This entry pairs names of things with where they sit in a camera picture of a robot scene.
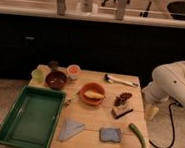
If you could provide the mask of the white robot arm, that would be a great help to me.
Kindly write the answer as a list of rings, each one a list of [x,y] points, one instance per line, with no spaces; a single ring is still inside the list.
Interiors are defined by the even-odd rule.
[[[158,112],[158,104],[169,97],[185,107],[185,61],[159,65],[151,75],[152,81],[141,91],[146,121],[152,120]]]

